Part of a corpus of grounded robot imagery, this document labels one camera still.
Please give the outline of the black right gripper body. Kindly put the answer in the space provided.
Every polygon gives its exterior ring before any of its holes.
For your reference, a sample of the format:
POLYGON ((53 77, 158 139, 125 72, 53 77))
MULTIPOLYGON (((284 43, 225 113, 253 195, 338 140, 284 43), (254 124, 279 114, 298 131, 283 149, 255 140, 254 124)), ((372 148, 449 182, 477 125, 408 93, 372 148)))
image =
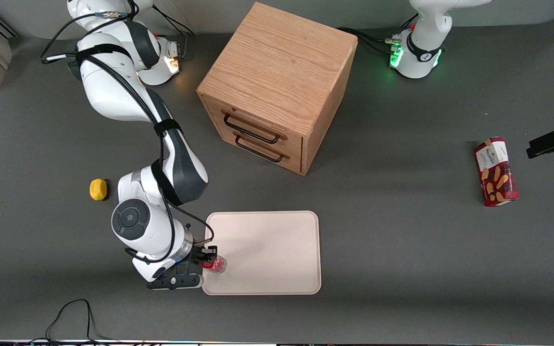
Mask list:
POLYGON ((206 247, 192 246, 189 254, 180 262, 180 275, 202 277, 203 263, 206 261, 206 247))

